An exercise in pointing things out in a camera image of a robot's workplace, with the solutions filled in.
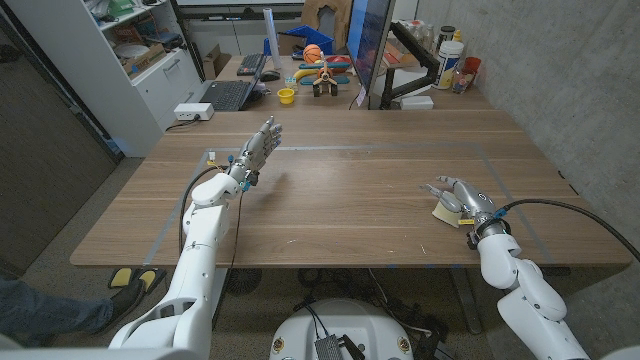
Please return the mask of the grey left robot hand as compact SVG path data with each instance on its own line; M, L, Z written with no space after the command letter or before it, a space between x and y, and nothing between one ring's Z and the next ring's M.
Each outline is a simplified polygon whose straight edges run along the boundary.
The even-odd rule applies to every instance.
M281 143L282 125L276 124L270 116L260 129L241 147L238 156L227 169L226 174L238 183L257 176L266 159Z

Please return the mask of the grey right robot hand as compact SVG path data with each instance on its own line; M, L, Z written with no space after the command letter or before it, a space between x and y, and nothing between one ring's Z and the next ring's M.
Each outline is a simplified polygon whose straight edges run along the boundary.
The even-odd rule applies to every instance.
M432 212L435 218L455 228L460 226L463 217L470 219L480 239L510 232L508 225L494 218L496 206L489 196L459 178L439 176L437 180L449 185L451 190L441 190L430 184L419 186L438 199Z

